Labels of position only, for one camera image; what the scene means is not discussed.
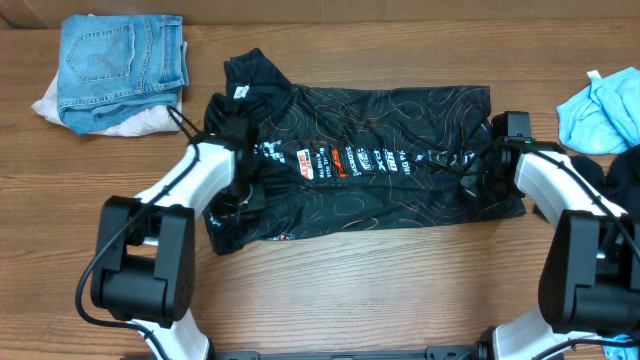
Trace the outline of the black orange-patterned cycling jersey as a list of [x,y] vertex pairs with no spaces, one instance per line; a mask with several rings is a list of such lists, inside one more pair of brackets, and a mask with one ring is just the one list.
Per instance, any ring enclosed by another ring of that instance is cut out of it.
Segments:
[[356,90],[290,82],[259,50],[224,65],[226,90],[205,111],[209,132],[254,123],[265,209],[204,218],[215,253],[257,240],[420,228],[518,217],[521,198],[481,205],[459,190],[463,166],[491,144],[490,90],[446,86]]

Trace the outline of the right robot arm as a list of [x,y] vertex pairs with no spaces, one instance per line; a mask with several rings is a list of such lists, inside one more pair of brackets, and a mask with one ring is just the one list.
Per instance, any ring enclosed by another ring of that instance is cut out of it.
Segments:
[[469,162],[461,184],[531,197],[554,229],[536,305],[488,329],[474,345],[432,349],[428,359],[559,359],[579,344],[614,345],[639,329],[639,220],[602,196],[554,142],[537,141],[530,116],[491,121],[487,155]]

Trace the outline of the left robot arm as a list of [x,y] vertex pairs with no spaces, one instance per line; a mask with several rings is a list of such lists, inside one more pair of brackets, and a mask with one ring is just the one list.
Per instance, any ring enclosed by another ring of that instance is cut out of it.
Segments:
[[190,310],[195,290],[195,222],[209,203],[252,195],[258,130],[232,117],[212,133],[189,135],[182,159],[132,198],[103,205],[96,254],[78,284],[107,310],[107,326],[140,334],[155,359],[212,359],[211,340]]

